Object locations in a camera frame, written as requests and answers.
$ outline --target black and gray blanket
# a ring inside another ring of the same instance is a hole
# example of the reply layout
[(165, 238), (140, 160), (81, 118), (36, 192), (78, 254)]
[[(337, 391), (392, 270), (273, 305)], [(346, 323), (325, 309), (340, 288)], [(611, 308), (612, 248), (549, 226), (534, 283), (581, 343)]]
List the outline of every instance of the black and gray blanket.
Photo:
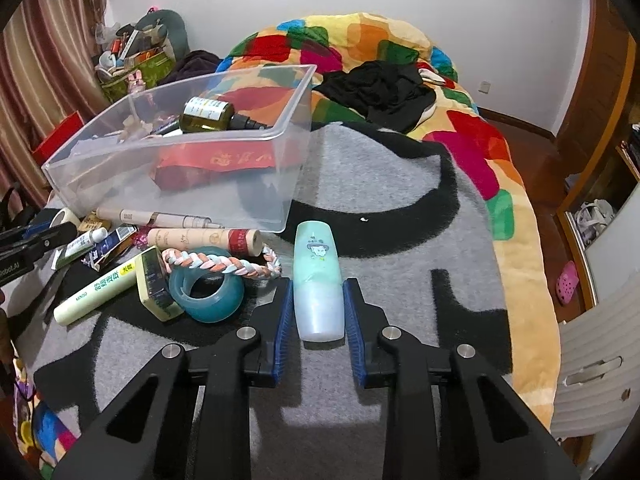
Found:
[[(501, 373), (510, 373), (507, 312), (488, 213), (443, 145), (366, 123), (315, 130), (287, 228), (267, 236), (284, 276), (292, 268), (296, 226), (311, 219), (331, 226), (343, 277), (357, 277), (365, 300), (382, 306), (392, 324), (427, 344), (469, 343)], [(163, 324), (130, 290), (62, 328), (51, 319), (52, 307), (96, 274), (73, 264), (64, 276), (50, 275), (34, 271), (12, 283), (19, 294), (7, 294), (5, 307), (40, 395), (74, 434), (162, 346), (212, 344), (273, 295), (270, 283), (247, 280), (244, 303), (231, 320), (206, 325), (185, 314)], [(38, 295), (27, 309), (17, 304), (25, 291), (26, 297)], [(280, 386), (252, 390), (250, 402), (255, 479), (380, 478), (386, 395), (357, 389), (344, 341), (294, 344)]]

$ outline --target curtain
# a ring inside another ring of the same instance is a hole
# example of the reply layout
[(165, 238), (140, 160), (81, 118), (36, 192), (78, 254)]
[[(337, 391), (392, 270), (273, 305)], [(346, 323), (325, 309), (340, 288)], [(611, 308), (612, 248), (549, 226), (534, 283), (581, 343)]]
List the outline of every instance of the curtain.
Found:
[(31, 152), (74, 111), (87, 122), (107, 107), (91, 61), (105, 6), (23, 0), (0, 33), (0, 194), (18, 181), (42, 206), (47, 181)]

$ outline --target teal tape roll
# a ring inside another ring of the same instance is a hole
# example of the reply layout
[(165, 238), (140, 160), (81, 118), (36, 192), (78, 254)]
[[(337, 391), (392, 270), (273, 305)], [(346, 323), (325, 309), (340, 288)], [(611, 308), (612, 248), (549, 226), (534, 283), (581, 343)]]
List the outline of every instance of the teal tape roll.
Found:
[[(198, 247), (190, 252), (230, 256), (219, 247)], [(175, 302), (193, 319), (203, 323), (217, 323), (231, 316), (238, 309), (244, 296), (244, 284), (240, 276), (224, 274), (222, 286), (215, 293), (206, 298), (192, 298), (190, 293), (193, 284), (206, 274), (210, 274), (206, 269), (176, 266), (172, 269), (169, 278), (169, 292)]]

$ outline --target clear plastic bin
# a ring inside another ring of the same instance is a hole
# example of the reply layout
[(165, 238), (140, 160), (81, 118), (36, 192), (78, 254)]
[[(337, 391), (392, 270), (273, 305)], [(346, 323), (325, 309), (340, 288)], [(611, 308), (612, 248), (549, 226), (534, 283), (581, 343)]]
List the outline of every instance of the clear plastic bin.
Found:
[[(308, 152), (315, 70), (315, 65), (232, 70), (126, 96), (69, 139), (42, 169), (78, 216), (109, 206), (280, 232)], [(273, 127), (145, 137), (149, 125), (180, 114), (194, 96), (231, 102), (236, 112)], [(126, 121), (133, 127), (123, 132)]]

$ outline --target metal screw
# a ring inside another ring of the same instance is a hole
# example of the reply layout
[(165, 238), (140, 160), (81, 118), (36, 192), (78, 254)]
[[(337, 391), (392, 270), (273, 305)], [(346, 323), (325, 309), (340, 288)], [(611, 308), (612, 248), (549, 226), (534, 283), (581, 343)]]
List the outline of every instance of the metal screw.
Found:
[(397, 326), (385, 326), (382, 329), (382, 335), (387, 339), (398, 339), (402, 335), (402, 330)]
[(180, 355), (181, 348), (174, 343), (165, 346), (162, 349), (162, 357), (166, 357), (167, 359), (173, 359), (174, 357), (178, 357)]
[(476, 349), (466, 343), (459, 345), (456, 351), (458, 352), (458, 355), (460, 355), (460, 357), (463, 357), (465, 359), (469, 359), (476, 355)]
[(238, 331), (236, 332), (236, 335), (240, 338), (240, 339), (251, 339), (252, 337), (255, 336), (255, 328), (252, 326), (241, 326)]

